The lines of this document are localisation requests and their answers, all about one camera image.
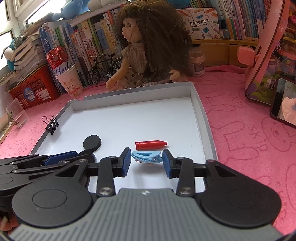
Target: binder clip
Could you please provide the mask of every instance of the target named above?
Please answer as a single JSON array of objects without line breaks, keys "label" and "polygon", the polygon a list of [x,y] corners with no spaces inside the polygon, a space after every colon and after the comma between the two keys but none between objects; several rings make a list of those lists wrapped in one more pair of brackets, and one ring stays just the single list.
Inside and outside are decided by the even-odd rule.
[{"label": "binder clip", "polygon": [[163,159],[160,157],[161,151],[133,151],[131,156],[139,162],[160,163]]},{"label": "binder clip", "polygon": [[50,120],[48,120],[46,116],[43,116],[41,121],[47,125],[45,129],[49,130],[51,135],[55,132],[55,130],[59,126],[59,123],[57,122],[57,119],[54,116],[52,116]]}]

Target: glass handle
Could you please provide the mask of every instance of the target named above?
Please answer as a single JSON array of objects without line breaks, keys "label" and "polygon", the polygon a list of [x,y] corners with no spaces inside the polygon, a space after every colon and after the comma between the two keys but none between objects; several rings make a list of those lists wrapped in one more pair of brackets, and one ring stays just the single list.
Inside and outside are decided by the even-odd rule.
[{"label": "glass handle", "polygon": [[19,123],[19,121],[15,121],[13,118],[12,118],[12,111],[10,113],[8,113],[9,115],[9,118],[10,120],[12,121],[13,124],[17,125]]}]

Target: bicycle wheel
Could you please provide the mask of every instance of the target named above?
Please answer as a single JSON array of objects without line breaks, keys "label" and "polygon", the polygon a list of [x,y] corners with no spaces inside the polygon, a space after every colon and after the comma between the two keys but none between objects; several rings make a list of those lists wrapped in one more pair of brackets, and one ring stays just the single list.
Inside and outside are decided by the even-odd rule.
[{"label": "bicycle wheel", "polygon": [[111,68],[111,74],[114,75],[120,69],[122,58],[115,59]]},{"label": "bicycle wheel", "polygon": [[96,85],[100,81],[100,73],[97,68],[92,68],[87,76],[87,81],[90,86]]}]

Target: pink tablecloth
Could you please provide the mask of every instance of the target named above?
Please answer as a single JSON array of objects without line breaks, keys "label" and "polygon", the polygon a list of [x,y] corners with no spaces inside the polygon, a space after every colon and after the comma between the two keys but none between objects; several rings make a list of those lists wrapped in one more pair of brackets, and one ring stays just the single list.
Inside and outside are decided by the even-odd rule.
[{"label": "pink tablecloth", "polygon": [[[229,72],[206,72],[192,78],[209,119],[219,161],[273,188],[282,209],[275,227],[287,234],[296,229],[296,129],[269,117],[267,106],[244,96],[244,76]],[[85,90],[84,96],[106,92],[104,86]],[[44,132],[42,116],[56,115],[71,98],[27,110],[29,121],[13,127],[0,146],[0,158],[27,155]]]}]

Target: clear drinking glass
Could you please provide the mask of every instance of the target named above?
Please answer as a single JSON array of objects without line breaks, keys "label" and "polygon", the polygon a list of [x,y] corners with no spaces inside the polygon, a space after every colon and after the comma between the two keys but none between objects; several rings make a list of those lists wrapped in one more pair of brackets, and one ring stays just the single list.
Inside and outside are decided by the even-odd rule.
[{"label": "clear drinking glass", "polygon": [[24,111],[24,108],[17,98],[15,98],[5,109],[10,120],[18,128],[21,128],[29,119],[27,113]]}]

